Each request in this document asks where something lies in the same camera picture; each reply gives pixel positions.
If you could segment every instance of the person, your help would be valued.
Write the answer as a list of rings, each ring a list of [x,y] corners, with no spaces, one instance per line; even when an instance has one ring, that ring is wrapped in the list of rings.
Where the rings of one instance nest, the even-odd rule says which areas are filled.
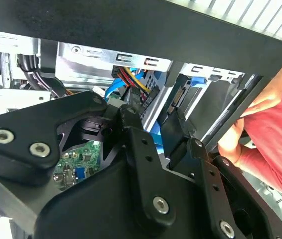
[[[238,143],[243,130],[255,144]],[[282,193],[282,68],[218,142],[220,155]]]

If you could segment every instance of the yellow wire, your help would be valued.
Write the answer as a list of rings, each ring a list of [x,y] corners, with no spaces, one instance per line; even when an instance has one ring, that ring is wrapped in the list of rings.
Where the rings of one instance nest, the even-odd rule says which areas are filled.
[[[132,72],[130,72],[129,68],[124,67],[124,69],[126,70],[126,72],[129,74],[130,77],[133,78],[133,80],[146,92],[151,92],[150,89],[146,88],[133,74]]]

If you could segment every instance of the red wire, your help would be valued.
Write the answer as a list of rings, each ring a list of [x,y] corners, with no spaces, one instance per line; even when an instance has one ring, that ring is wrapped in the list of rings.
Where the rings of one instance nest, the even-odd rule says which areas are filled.
[[[130,82],[132,86],[135,86],[134,82],[130,79],[130,77],[126,74],[126,72],[120,67],[121,73],[124,75],[124,77]]]
[[[127,86],[130,85],[129,82],[127,82],[126,79],[125,79],[120,73],[118,73],[117,76],[120,77],[121,80],[122,80]]]

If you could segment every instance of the hole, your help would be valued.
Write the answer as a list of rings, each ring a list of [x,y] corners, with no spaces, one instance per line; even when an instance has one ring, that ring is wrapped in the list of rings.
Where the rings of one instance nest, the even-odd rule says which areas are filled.
[[[150,156],[146,156],[145,158],[146,158],[146,160],[149,161],[149,162],[152,162],[152,160],[153,160],[152,157],[150,157]]]
[[[162,200],[158,200],[158,201],[157,201],[157,205],[159,205],[159,207],[160,207],[161,209],[164,208],[164,202],[163,202]]]
[[[219,187],[216,184],[213,184],[212,186],[216,191],[219,191]]]
[[[228,233],[231,233],[231,229],[230,229],[230,227],[228,227],[227,225],[225,225],[225,230],[226,230]]]
[[[112,134],[112,129],[111,128],[105,128],[104,130],[102,130],[101,134],[102,134],[102,136],[109,136],[110,134]]]
[[[36,147],[36,151],[39,152],[39,153],[43,153],[45,151],[45,148],[42,147],[42,146],[38,146],[38,147]]]
[[[6,140],[6,139],[8,139],[8,135],[5,134],[5,133],[1,133],[0,134],[0,140]]]

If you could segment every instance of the red sleeve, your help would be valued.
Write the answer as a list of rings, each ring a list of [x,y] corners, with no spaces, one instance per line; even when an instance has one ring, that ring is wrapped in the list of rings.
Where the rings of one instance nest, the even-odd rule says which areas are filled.
[[[277,174],[269,166],[256,148],[247,148],[239,158],[239,163],[242,170],[259,178],[282,193],[282,175]]]

